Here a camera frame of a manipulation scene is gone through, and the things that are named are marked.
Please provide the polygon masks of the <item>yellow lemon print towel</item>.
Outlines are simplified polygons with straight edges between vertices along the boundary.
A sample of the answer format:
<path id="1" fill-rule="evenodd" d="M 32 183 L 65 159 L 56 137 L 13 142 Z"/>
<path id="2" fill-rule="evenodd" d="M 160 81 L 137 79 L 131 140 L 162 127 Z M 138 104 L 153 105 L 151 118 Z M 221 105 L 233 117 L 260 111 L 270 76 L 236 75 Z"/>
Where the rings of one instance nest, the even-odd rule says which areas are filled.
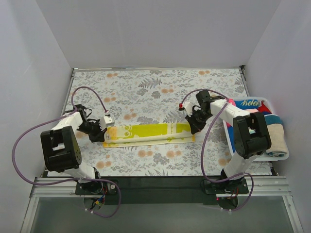
<path id="1" fill-rule="evenodd" d="M 107 128 L 105 148 L 121 148 L 161 144 L 195 142 L 187 123 L 162 123 L 149 125 L 117 126 Z"/>

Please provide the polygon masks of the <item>blue beige Doraemon towel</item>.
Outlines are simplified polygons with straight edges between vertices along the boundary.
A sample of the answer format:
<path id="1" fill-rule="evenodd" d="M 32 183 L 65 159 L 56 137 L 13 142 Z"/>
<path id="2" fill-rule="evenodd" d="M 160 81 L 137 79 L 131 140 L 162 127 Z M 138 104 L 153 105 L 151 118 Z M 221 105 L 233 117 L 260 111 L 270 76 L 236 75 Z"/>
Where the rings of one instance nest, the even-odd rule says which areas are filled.
<path id="1" fill-rule="evenodd" d="M 283 124 L 277 115 L 265 115 L 268 133 L 271 139 L 271 147 L 266 151 L 271 157 L 284 157 L 289 154 Z"/>

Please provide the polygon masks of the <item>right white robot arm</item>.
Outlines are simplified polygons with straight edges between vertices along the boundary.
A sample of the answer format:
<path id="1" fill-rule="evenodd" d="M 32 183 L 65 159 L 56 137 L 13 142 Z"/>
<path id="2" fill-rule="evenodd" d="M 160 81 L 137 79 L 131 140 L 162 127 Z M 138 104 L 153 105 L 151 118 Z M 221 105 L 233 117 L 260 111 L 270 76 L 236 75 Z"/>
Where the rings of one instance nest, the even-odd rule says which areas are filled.
<path id="1" fill-rule="evenodd" d="M 213 97 L 211 92 L 209 89 L 197 89 L 198 104 L 182 100 L 179 110 L 186 112 L 185 119 L 192 134 L 201 132 L 211 117 L 220 118 L 233 127 L 235 152 L 230 162 L 222 169 L 218 180 L 204 175 L 207 185 L 231 193 L 242 184 L 251 163 L 267 151 L 272 142 L 263 113 L 242 110 L 230 103 L 225 95 L 217 93 Z"/>

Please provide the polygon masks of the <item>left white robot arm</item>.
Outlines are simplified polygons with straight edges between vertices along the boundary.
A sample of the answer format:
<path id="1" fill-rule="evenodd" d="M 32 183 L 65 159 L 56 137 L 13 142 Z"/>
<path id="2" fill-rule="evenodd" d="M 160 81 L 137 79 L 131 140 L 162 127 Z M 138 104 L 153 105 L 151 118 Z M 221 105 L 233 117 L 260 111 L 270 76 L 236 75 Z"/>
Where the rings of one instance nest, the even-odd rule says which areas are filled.
<path id="1" fill-rule="evenodd" d="M 81 189 L 99 194 L 104 183 L 100 180 L 98 170 L 83 161 L 75 133 L 87 134 L 92 143 L 104 142 L 107 127 L 114 125 L 114 119 L 108 113 L 104 113 L 100 119 L 90 119 L 87 110 L 78 104 L 74 106 L 73 113 L 64 112 L 64 118 L 51 130 L 42 132 L 40 139 L 48 171 L 76 178 Z"/>

